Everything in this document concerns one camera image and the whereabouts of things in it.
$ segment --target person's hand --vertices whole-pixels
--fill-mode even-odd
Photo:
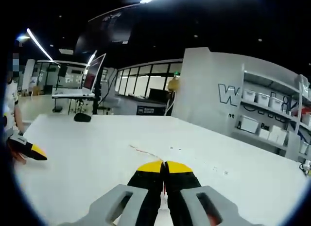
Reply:
[[[7,145],[8,145],[8,147],[9,147],[10,151],[11,151],[12,157],[13,157],[16,161],[18,161],[18,162],[20,162],[20,163],[22,163],[22,164],[26,164],[26,160],[22,157],[22,155],[21,155],[20,153],[18,153],[18,152],[15,152],[15,151],[12,149],[12,147],[10,146],[9,143],[7,143]]]

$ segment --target person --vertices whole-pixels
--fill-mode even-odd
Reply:
[[[23,135],[25,127],[22,121],[21,111],[18,106],[17,83],[13,81],[12,71],[8,71],[6,82],[4,103],[9,107],[10,113],[14,117],[14,130],[18,131],[20,135]]]

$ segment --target monitor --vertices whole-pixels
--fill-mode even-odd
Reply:
[[[83,87],[89,89],[90,91],[93,91],[95,86],[95,79],[97,78],[98,72],[100,70],[100,67],[102,66],[105,57],[106,54],[103,54],[90,63]]]

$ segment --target floor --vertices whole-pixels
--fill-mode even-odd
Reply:
[[[22,113],[23,122],[26,124],[30,124],[33,122],[37,116],[40,114],[68,114],[69,108],[69,99],[59,99],[57,100],[57,105],[63,107],[60,113],[53,113],[52,110],[54,108],[55,100],[52,99],[51,95],[40,95],[40,96],[27,96],[27,97],[20,97],[18,99],[18,104]],[[87,114],[91,114],[92,112],[93,103],[92,102],[85,102],[83,109],[86,111]],[[69,114],[75,114],[75,101],[72,100],[70,112]]]

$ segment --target yellow object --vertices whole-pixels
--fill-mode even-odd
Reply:
[[[169,171],[171,174],[192,172],[191,168],[181,163],[167,161],[167,164],[169,165]]]
[[[170,91],[177,91],[179,89],[179,79],[174,77],[172,80],[169,81],[168,90]]]
[[[144,171],[144,172],[152,172],[152,173],[159,173],[161,170],[162,161],[155,161],[146,163],[141,165],[137,171]]]
[[[32,145],[31,147],[31,150],[32,151],[35,151],[37,153],[39,153],[40,155],[44,156],[44,157],[47,157],[47,155],[44,153],[44,151],[42,151],[40,148],[38,148],[36,145]]]

